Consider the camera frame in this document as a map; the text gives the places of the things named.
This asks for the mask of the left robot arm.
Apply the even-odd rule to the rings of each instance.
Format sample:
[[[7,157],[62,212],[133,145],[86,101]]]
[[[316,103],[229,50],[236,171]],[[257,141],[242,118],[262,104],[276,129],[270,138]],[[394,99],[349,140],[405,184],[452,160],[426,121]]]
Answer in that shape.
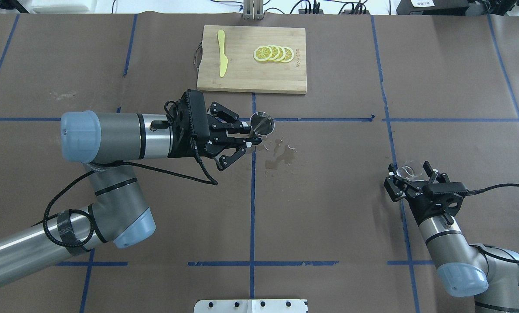
[[[63,158],[85,173],[52,198],[40,222],[0,240],[0,287],[112,242],[127,248],[154,233],[134,168],[216,185],[218,170],[261,142],[239,116],[212,103],[168,101],[163,114],[68,112],[61,117]]]

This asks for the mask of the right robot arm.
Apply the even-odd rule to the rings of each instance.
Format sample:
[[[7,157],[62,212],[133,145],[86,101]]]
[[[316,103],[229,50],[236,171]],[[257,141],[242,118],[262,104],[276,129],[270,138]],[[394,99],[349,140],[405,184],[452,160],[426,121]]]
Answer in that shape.
[[[456,221],[468,196],[502,187],[469,190],[423,164],[427,180],[412,180],[389,165],[383,182],[393,202],[405,199],[446,292],[473,297],[476,313],[519,313],[519,254],[488,244],[469,244]]]

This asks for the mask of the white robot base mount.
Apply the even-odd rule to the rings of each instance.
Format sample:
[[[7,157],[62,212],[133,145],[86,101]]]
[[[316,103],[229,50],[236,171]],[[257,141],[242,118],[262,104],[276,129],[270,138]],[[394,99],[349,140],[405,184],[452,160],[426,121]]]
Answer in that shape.
[[[232,299],[200,300],[194,313],[307,313],[309,306],[303,299]]]

